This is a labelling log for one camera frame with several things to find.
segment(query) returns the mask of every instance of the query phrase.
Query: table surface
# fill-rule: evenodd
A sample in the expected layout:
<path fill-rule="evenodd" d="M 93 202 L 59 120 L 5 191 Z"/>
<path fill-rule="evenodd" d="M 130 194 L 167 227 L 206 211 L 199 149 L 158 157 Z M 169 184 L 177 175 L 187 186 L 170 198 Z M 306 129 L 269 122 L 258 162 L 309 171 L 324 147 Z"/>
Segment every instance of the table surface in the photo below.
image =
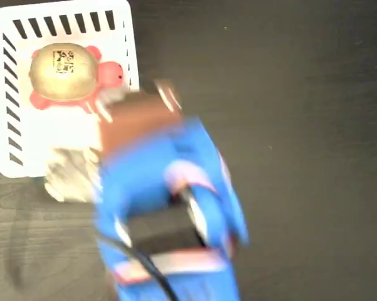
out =
<path fill-rule="evenodd" d="M 377 301 L 377 0 L 131 2 L 143 86 L 172 79 L 230 165 L 242 299 Z M 17 204 L 24 299 L 3 270 Z M 0 301 L 106 300 L 90 218 L 0 175 Z"/>

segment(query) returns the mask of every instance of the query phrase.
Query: turtle leg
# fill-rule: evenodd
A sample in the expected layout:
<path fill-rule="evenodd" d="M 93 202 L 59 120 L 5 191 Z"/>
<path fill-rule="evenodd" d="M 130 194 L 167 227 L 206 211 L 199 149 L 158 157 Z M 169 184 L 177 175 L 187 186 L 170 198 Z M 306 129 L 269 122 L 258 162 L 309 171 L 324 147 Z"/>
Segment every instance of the turtle leg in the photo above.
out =
<path fill-rule="evenodd" d="M 38 50 L 35 50 L 33 53 L 32 53 L 32 59 L 36 57 L 36 55 L 38 54 L 40 49 Z"/>
<path fill-rule="evenodd" d="M 100 60 L 102 58 L 102 54 L 100 52 L 100 50 L 95 47 L 95 46 L 88 46 L 86 47 L 86 50 L 88 50 L 90 52 L 91 55 L 93 55 L 93 57 L 96 58 L 96 60 Z"/>
<path fill-rule="evenodd" d="M 34 108 L 38 110 L 45 110 L 50 106 L 50 100 L 45 97 L 40 96 L 35 91 L 32 92 L 29 100 Z"/>
<path fill-rule="evenodd" d="M 78 106 L 81 107 L 88 114 L 96 114 L 97 113 L 96 108 L 94 105 L 92 105 L 92 103 L 93 103 L 93 98 L 89 97 L 81 101 Z"/>

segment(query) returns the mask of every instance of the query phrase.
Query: black cable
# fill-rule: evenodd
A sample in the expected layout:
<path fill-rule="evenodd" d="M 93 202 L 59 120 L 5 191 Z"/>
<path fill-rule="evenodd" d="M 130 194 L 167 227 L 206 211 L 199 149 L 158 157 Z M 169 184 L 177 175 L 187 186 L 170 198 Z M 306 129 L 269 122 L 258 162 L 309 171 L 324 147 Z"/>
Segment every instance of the black cable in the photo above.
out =
<path fill-rule="evenodd" d="M 101 234 L 101 232 L 98 230 L 96 230 L 96 237 L 104 243 L 119 249 L 129 258 L 137 260 L 144 267 L 146 272 L 159 284 L 169 301 L 179 301 L 167 278 L 157 269 L 153 261 L 148 256 L 144 255 L 132 246 L 127 246 L 123 241 L 114 240 L 113 238 L 109 238 Z"/>

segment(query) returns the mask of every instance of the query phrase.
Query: pink stripe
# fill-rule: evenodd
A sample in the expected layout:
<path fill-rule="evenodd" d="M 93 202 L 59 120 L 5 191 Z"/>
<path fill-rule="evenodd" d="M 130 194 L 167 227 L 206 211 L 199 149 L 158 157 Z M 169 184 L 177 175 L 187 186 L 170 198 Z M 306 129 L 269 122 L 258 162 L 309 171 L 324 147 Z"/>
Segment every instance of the pink stripe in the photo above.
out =
<path fill-rule="evenodd" d="M 204 170 L 189 161 L 174 161 L 166 169 L 164 176 L 172 192 L 193 184 L 215 190 Z"/>

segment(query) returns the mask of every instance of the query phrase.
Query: pink turtle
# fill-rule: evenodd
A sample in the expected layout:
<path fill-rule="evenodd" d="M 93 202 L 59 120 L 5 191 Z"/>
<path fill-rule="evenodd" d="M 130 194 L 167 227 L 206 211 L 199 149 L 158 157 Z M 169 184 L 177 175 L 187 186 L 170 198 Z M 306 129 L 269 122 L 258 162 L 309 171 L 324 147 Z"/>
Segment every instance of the pink turtle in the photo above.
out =
<path fill-rule="evenodd" d="M 35 80 L 35 82 L 38 82 L 38 84 L 36 84 L 34 87 L 34 91 L 32 92 L 31 96 L 30 96 L 30 101 L 31 101 L 31 104 L 34 108 L 37 108 L 38 110 L 45 110 L 51 106 L 66 106 L 66 107 L 74 107 L 74 106 L 78 106 L 78 107 L 81 107 L 82 109 L 84 109 L 84 111 L 86 111 L 87 113 L 96 113 L 97 112 L 97 106 L 96 106 L 96 101 L 97 101 L 97 95 L 98 95 L 98 92 L 103 89 L 103 88 L 112 88 L 112 87 L 119 87 L 121 86 L 121 84 L 123 83 L 123 69 L 121 67 L 120 64 L 114 62 L 114 61 L 106 61 L 106 62 L 103 62 L 103 63 L 99 63 L 100 59 L 102 58 L 102 54 L 100 52 L 100 50 L 95 47 L 95 46 L 88 46 L 86 47 L 85 49 L 83 49 L 81 46 L 78 46 L 78 45 L 74 45 L 74 44 L 61 44 L 62 47 L 64 47 L 64 45 L 68 46 L 68 49 L 73 49 L 71 48 L 72 46 L 73 47 L 76 47 L 75 48 L 75 51 L 73 50 L 68 50 L 68 55 L 67 54 L 64 54 L 64 56 L 61 56 L 59 55 L 59 61 L 60 59 L 65 61 L 67 63 L 67 61 L 70 59 L 70 58 L 74 58 L 74 52 L 76 51 L 79 51 L 79 57 L 85 55 L 85 58 L 88 58 L 89 60 L 92 60 L 93 63 L 96 65 L 97 64 L 97 68 L 96 69 L 90 69 L 91 71 L 93 70 L 93 75 L 92 75 L 92 79 L 91 78 L 88 78 L 88 77 L 85 77 L 84 78 L 84 83 L 83 84 L 79 84 L 78 82 L 77 83 L 73 83 L 74 85 L 77 85 L 77 86 L 71 86 L 71 87 L 78 87 L 83 90 L 83 91 L 87 91 L 87 93 L 85 93 L 81 98 L 78 98 L 77 99 L 75 97 L 72 98 L 72 100 L 67 100 L 62 98 L 62 99 L 56 99 L 56 97 L 50 97 L 48 98 L 47 95 L 50 95 L 50 93 L 38 93 L 36 90 L 39 90 L 39 88 L 41 88 L 40 90 L 42 90 L 43 92 L 45 92 L 45 89 L 47 90 L 48 87 L 51 91 L 51 93 L 53 93 L 53 87 L 59 87 L 59 86 L 55 86 L 55 85 L 50 85 L 51 81 L 48 80 L 47 78 L 45 78 L 45 76 L 48 74 L 47 70 L 52 70 L 54 68 L 54 62 L 55 62 L 55 59 L 54 59 L 54 55 L 56 52 L 59 52 L 57 50 L 54 50 L 54 49 L 59 49 L 59 45 L 60 44 L 53 44 L 53 45 L 48 45 L 47 47 L 51 47 L 49 48 L 48 50 L 46 49 L 47 47 L 44 47 L 42 48 L 45 49 L 46 53 L 45 55 L 42 55 L 42 56 L 45 56 L 43 58 L 36 58 L 37 54 L 39 51 L 41 50 L 36 50 L 33 55 L 32 55 L 32 58 L 33 59 L 40 59 L 42 62 L 39 62 L 39 65 L 38 63 L 36 64 L 37 66 L 34 68 L 33 67 L 33 64 L 31 66 L 31 71 L 29 73 L 29 77 L 31 78 L 31 81 L 33 82 L 33 79 L 34 78 L 37 78 L 37 80 Z M 87 57 L 87 54 L 86 54 L 86 51 L 88 51 L 92 56 L 89 56 Z M 42 69 L 42 64 L 53 64 L 51 65 L 51 69 Z M 58 71 L 58 69 L 56 70 L 57 73 L 66 73 L 64 71 L 64 69 Z M 86 82 L 88 81 L 91 81 L 91 86 L 90 88 L 88 88 L 89 90 L 87 90 L 84 85 L 86 85 Z"/>

